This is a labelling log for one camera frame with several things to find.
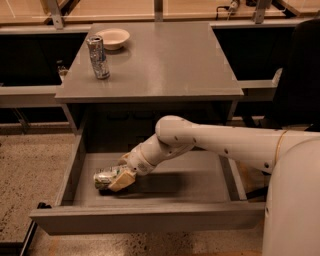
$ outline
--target drawer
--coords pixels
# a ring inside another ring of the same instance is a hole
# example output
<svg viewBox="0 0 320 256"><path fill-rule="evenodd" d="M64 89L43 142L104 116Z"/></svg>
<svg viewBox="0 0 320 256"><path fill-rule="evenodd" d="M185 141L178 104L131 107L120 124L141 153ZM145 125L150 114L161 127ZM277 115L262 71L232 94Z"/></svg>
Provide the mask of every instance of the drawer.
<svg viewBox="0 0 320 256"><path fill-rule="evenodd" d="M55 205L30 217L50 235L252 228L264 203L248 202L235 163L192 150L161 163L118 193L99 192L93 174L154 132L148 118L87 112Z"/></svg>

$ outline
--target table top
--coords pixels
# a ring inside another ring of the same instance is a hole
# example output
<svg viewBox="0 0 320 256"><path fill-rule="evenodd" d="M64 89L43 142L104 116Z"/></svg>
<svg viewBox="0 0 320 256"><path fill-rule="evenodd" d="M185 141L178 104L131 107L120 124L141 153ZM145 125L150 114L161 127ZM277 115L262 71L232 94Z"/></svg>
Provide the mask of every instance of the table top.
<svg viewBox="0 0 320 256"><path fill-rule="evenodd" d="M320 0L277 0L298 17L314 16L320 10Z"/></svg>
<svg viewBox="0 0 320 256"><path fill-rule="evenodd" d="M107 52L110 77L95 78L84 42L61 86L61 103L239 98L242 90L207 22L94 24L88 36L121 28L130 38Z"/></svg>
<svg viewBox="0 0 320 256"><path fill-rule="evenodd" d="M153 0L81 0L65 17L66 23L154 20Z"/></svg>
<svg viewBox="0 0 320 256"><path fill-rule="evenodd" d="M65 17L66 23L102 22L107 20L154 20L153 0L81 0ZM255 7L241 0L238 11L230 19L250 19ZM163 0L164 19L215 19L218 6L230 5L230 0ZM284 18L283 12L271 5L266 17ZM228 12L219 11L219 19L228 18Z"/></svg>
<svg viewBox="0 0 320 256"><path fill-rule="evenodd" d="M60 7L67 0L58 0ZM50 20L45 0L8 0L0 1L0 24L7 25L39 25Z"/></svg>
<svg viewBox="0 0 320 256"><path fill-rule="evenodd" d="M231 0L164 0L163 16L164 19L215 19L217 7L229 6L230 2ZM246 0L240 0L240 6L237 12L232 14L229 19L250 19L255 9L256 7L247 6ZM228 16L228 11L219 9L219 19L225 20ZM271 5L266 11L265 17L284 18L285 15Z"/></svg>

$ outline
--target metal bracket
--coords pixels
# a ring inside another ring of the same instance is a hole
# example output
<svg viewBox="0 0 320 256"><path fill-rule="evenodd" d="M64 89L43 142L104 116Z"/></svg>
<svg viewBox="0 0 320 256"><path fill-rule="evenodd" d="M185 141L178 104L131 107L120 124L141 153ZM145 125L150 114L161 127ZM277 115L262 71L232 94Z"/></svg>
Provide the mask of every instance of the metal bracket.
<svg viewBox="0 0 320 256"><path fill-rule="evenodd" d="M253 13L252 20L255 24L261 24L264 21L266 8L270 8L272 0L258 0L256 11Z"/></svg>
<svg viewBox="0 0 320 256"><path fill-rule="evenodd" d="M49 10L51 12L51 18L53 25L56 29L63 29L64 22L61 17L61 11L57 0L47 0Z"/></svg>
<svg viewBox="0 0 320 256"><path fill-rule="evenodd" d="M163 0L154 0L154 21L163 21Z"/></svg>
<svg viewBox="0 0 320 256"><path fill-rule="evenodd" d="M17 117L19 123L21 124L22 132L26 134L30 127L27 117L18 108L12 108L11 110L14 113L14 115Z"/></svg>

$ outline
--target gray table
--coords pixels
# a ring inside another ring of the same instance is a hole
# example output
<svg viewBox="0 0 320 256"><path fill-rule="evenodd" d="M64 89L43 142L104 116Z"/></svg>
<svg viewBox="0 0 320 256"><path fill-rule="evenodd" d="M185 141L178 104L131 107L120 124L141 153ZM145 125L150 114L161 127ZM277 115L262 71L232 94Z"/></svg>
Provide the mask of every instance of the gray table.
<svg viewBox="0 0 320 256"><path fill-rule="evenodd" d="M107 52L110 78L95 78L84 42L57 88L56 100L69 104L65 112L72 112L70 103L232 101L242 95L209 23L93 24L88 36L108 28L130 33L121 50Z"/></svg>
<svg viewBox="0 0 320 256"><path fill-rule="evenodd" d="M30 217L51 235L252 228L265 204L247 202L236 164L213 152L164 162L124 194L102 196L94 188L97 168L117 165L154 133L155 112L188 108L198 118L201 103L242 94L207 23L98 24L89 35L108 27L128 30L130 40L108 55L111 77L103 81L82 45L56 95L75 122L70 165L56 205ZM79 126L75 117L88 107Z"/></svg>

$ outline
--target small bowl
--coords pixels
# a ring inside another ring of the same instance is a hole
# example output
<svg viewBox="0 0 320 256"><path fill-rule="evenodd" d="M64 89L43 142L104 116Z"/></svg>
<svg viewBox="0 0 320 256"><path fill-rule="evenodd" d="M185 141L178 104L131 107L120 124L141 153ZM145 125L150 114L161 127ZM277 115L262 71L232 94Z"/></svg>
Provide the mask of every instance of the small bowl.
<svg viewBox="0 0 320 256"><path fill-rule="evenodd" d="M99 31L96 35L103 38L104 48L111 51L120 49L130 37L128 31L119 28L105 29Z"/></svg>

